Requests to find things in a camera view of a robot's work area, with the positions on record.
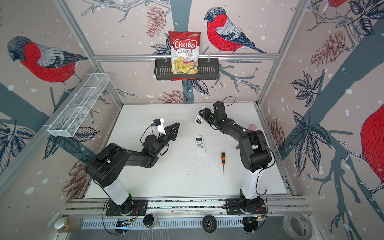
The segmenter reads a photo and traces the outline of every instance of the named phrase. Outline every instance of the white table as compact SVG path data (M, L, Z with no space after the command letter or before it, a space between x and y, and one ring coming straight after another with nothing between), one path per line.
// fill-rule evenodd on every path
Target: white table
M109 143L134 151L141 151L139 141L144 130L156 118L164 118L164 126L180 123L176 141L169 142L169 150L159 155L152 168L125 166L119 175L124 188L133 197L181 197L181 196L229 196L238 195L248 173L236 149L238 142L229 135L213 130L208 123L194 122L198 111L206 104L148 104L124 105ZM227 117L248 128L256 125L262 130L253 103L235 103L225 108ZM149 128L142 141L149 134ZM198 156L194 137L202 135L205 142L205 155ZM225 177L220 154L225 152ZM285 194L286 189L276 164L263 171L259 179L260 193L268 187L268 194ZM91 182L85 198L106 198L107 195Z

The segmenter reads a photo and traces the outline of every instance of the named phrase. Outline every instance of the bag of chips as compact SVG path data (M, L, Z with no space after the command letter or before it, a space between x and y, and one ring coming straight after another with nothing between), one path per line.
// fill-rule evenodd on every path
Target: bag of chips
M172 73L197 73L200 33L169 31Z

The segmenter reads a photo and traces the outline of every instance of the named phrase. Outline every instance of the white mesh basket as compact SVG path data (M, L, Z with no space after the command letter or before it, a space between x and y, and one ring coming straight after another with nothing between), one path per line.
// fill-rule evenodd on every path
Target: white mesh basket
M109 78L105 73L89 75L84 86L78 92L71 93L75 97L52 123L48 132L55 137L73 137L108 83Z

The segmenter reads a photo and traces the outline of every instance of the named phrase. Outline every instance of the jar lid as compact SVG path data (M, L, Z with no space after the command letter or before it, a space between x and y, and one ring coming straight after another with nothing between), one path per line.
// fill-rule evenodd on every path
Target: jar lid
M148 214L144 217L143 219L143 223L145 226L149 227L153 224L153 221L154 221L154 217L152 214Z
M67 226L67 223L68 223L67 218L58 219L54 224L55 230L57 230L57 231L62 230L63 228L65 228Z

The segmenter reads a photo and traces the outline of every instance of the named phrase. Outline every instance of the white remote control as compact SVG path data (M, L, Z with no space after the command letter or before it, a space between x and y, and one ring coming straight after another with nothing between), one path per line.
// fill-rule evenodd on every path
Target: white remote control
M195 136L196 149L198 155L205 154L205 144L203 141L203 136Z

